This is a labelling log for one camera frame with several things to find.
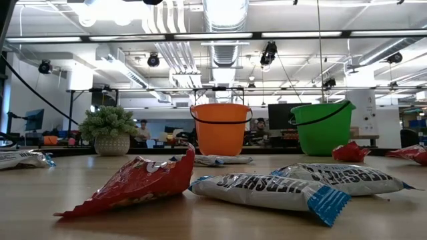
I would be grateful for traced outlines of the white blue Hershey's bar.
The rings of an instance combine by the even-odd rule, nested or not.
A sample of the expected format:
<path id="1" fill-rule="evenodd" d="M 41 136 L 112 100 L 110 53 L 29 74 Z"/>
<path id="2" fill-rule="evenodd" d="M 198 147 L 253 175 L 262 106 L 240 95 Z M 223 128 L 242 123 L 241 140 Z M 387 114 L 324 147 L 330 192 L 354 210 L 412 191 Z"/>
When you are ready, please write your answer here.
<path id="1" fill-rule="evenodd" d="M 319 181 L 249 173 L 200 177 L 189 190 L 240 205 L 311 212 L 330 227 L 351 199 Z"/>
<path id="2" fill-rule="evenodd" d="M 224 164 L 248 164 L 253 161 L 251 157 L 241 157 L 241 156 L 213 156 L 216 160 L 223 162 Z"/>
<path id="3" fill-rule="evenodd" d="M 175 155 L 169 158 L 170 161 L 180 161 L 184 155 Z M 216 167 L 224 164 L 224 161 L 220 158 L 213 156 L 205 156 L 205 155 L 196 155 L 194 158 L 194 163 L 199 165 L 205 165 L 210 167 Z"/>
<path id="4" fill-rule="evenodd" d="M 377 195 L 413 189 L 413 186 L 380 170 L 357 165 L 294 163 L 276 169 L 271 174 L 319 181 L 351 196 Z"/>
<path id="5" fill-rule="evenodd" d="M 0 170 L 55 166 L 50 153 L 34 150 L 0 151 Z"/>

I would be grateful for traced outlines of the dark monitor on arm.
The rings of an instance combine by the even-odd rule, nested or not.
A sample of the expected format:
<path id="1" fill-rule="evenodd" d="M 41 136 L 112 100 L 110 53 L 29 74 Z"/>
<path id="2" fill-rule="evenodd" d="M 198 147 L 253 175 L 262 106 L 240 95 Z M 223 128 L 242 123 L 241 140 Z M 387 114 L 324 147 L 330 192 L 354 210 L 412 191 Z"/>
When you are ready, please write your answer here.
<path id="1" fill-rule="evenodd" d="M 37 109 L 26 112 L 26 131 L 36 131 L 42 129 L 44 111 L 44 109 Z"/>

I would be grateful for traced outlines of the red Skittles candy bag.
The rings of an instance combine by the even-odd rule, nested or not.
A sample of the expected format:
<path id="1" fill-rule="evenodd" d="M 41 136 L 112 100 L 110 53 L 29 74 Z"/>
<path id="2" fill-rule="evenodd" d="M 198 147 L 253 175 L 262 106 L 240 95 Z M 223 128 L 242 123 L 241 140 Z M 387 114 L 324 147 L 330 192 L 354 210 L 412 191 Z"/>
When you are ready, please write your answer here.
<path id="1" fill-rule="evenodd" d="M 416 163 L 427 166 L 427 148 L 421 145 L 413 145 L 386 153 L 387 157 L 413 160 Z"/>
<path id="2" fill-rule="evenodd" d="M 336 161 L 362 163 L 370 153 L 369 149 L 361 148 L 354 141 L 336 147 L 332 151 L 332 157 Z"/>
<path id="3" fill-rule="evenodd" d="M 85 217 L 112 209 L 183 193 L 190 185 L 195 148 L 189 144 L 181 159 L 151 161 L 142 157 L 123 165 L 100 189 L 70 211 L 56 217 Z"/>

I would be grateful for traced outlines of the orange plastic bucket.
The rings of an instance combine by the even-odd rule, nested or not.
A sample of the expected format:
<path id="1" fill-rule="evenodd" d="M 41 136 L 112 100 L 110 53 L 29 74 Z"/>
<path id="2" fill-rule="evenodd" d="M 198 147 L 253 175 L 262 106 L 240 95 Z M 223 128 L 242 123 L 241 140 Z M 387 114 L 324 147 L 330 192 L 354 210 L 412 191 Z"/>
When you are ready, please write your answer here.
<path id="1" fill-rule="evenodd" d="M 234 103 L 210 103 L 190 107 L 198 147 L 203 155 L 236 156 L 242 151 L 246 123 L 252 110 Z"/>

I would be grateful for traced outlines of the person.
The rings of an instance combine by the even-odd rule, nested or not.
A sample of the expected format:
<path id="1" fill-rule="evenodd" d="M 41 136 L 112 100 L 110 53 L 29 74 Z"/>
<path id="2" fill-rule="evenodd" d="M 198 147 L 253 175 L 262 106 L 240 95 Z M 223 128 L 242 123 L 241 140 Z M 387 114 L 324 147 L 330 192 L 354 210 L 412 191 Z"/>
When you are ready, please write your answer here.
<path id="1" fill-rule="evenodd" d="M 264 118 L 256 120 L 256 128 L 253 133 L 252 143 L 254 145 L 265 146 L 270 141 L 270 133 L 267 131 Z"/>
<path id="2" fill-rule="evenodd" d="M 151 134 L 147 128 L 147 121 L 142 119 L 140 121 L 140 128 L 137 129 L 137 135 L 135 136 L 137 146 L 141 148 L 147 148 L 147 141 L 149 139 L 151 139 Z"/>

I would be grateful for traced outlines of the black computer monitor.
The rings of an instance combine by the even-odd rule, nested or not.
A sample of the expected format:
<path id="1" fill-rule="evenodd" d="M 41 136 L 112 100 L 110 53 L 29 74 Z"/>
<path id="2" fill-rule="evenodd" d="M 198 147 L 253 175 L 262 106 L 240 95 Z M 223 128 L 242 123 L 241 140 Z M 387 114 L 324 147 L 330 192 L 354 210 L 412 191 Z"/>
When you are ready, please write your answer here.
<path id="1" fill-rule="evenodd" d="M 291 109 L 294 104 L 271 104 L 268 105 L 269 128 L 272 130 L 293 129 L 294 126 L 289 123 L 291 118 Z"/>

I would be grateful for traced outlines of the green potted plant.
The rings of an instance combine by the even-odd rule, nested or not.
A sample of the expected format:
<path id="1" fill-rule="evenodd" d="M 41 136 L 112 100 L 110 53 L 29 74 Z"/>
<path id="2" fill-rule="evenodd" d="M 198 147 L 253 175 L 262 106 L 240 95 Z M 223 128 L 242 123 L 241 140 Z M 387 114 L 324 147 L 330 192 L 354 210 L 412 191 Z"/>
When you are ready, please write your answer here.
<path id="1" fill-rule="evenodd" d="M 131 111 L 121 106 L 101 106 L 95 112 L 87 110 L 85 114 L 86 118 L 79 124 L 79 132 L 84 141 L 93 145 L 98 155 L 112 157 L 127 154 L 131 137 L 137 134 Z"/>

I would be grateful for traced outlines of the green plastic bucket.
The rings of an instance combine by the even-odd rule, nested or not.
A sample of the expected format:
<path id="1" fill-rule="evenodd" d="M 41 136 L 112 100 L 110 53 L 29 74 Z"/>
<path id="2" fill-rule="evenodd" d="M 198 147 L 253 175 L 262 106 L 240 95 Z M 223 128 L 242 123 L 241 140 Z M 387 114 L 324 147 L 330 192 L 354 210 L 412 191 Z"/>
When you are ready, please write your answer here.
<path id="1" fill-rule="evenodd" d="M 294 118 L 289 123 L 298 130 L 302 151 L 309 156 L 330 156 L 336 147 L 346 145 L 355 109 L 349 100 L 292 108 Z"/>

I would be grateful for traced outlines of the black background rack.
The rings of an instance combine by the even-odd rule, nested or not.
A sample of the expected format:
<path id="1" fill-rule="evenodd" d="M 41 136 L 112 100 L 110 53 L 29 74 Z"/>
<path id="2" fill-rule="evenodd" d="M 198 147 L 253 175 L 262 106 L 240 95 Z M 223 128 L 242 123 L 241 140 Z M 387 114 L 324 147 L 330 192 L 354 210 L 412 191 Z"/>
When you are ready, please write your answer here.
<path id="1" fill-rule="evenodd" d="M 109 85 L 103 87 L 92 87 L 90 89 L 74 90 L 68 89 L 66 92 L 69 94 L 69 110 L 67 114 L 67 134 L 73 130 L 73 126 L 78 126 L 79 121 L 73 119 L 73 110 L 75 101 L 78 100 L 83 94 L 91 95 L 91 104 L 89 109 L 93 107 L 98 110 L 101 106 L 117 106 L 119 99 L 119 90 L 112 89 Z"/>

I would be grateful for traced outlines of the wooden background desk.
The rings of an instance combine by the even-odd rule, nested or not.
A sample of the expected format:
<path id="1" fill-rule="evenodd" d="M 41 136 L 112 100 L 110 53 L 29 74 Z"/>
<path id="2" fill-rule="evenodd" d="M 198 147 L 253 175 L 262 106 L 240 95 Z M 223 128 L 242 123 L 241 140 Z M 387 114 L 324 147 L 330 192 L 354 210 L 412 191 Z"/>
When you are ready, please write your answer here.
<path id="1" fill-rule="evenodd" d="M 351 135 L 351 140 L 369 140 L 370 141 L 370 147 L 377 147 L 376 140 L 379 139 L 379 135 Z"/>

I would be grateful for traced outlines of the black overhead light beam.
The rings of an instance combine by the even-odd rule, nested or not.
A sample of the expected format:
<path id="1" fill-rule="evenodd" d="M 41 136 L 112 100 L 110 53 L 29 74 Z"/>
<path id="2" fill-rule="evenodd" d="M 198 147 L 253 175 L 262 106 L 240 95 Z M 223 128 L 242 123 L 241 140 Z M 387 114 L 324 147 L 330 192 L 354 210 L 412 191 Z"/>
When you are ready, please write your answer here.
<path id="1" fill-rule="evenodd" d="M 12 44 L 68 44 L 68 43 L 143 43 L 172 41 L 258 41 L 284 39 L 351 39 L 427 37 L 427 29 L 343 30 L 343 31 L 273 31 L 223 33 L 160 33 L 138 35 L 68 35 L 8 37 Z"/>

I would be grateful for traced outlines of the black office chair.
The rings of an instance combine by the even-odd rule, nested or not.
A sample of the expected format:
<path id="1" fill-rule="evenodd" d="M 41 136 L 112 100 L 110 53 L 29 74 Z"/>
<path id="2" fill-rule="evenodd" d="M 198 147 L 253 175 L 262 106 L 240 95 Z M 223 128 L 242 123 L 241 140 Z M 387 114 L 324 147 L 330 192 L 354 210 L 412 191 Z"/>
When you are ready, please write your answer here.
<path id="1" fill-rule="evenodd" d="M 411 129 L 402 129 L 400 131 L 401 147 L 410 147 L 419 144 L 418 133 Z"/>

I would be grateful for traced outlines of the black aluminium table frame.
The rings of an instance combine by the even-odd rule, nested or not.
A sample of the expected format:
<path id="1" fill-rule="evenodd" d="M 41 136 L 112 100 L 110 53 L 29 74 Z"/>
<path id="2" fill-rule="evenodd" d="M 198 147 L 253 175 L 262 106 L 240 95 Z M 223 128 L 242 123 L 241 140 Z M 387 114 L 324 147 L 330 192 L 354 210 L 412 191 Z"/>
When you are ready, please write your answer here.
<path id="1" fill-rule="evenodd" d="M 186 147 L 175 148 L 130 148 L 127 154 L 130 155 L 179 155 L 186 152 Z M 37 152 L 52 153 L 54 157 L 69 157 L 76 155 L 94 155 L 95 149 L 92 147 L 42 147 L 38 148 L 20 148 L 20 151 L 34 150 Z M 384 157 L 389 151 L 395 149 L 385 149 L 369 147 L 370 155 Z M 301 149 L 297 148 L 261 148 L 256 146 L 243 147 L 241 155 L 300 155 L 303 154 Z"/>

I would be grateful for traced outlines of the silver ventilation duct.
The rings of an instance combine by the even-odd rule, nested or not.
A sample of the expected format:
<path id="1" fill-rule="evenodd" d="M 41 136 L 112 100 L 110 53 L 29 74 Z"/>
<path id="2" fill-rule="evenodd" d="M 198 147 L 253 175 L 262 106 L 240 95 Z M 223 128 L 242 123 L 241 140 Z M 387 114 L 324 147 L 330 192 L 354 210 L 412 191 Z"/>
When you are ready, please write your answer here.
<path id="1" fill-rule="evenodd" d="M 385 59 L 400 50 L 407 48 L 408 46 L 421 41 L 423 37 L 405 37 L 401 39 L 391 39 L 370 52 L 361 56 L 358 60 L 358 64 L 365 66 L 371 65 L 379 60 Z"/>
<path id="2" fill-rule="evenodd" d="M 207 32 L 243 32 L 246 28 L 250 0 L 202 0 Z M 213 63 L 231 67 L 237 61 L 240 47 L 214 45 L 209 47 Z"/>

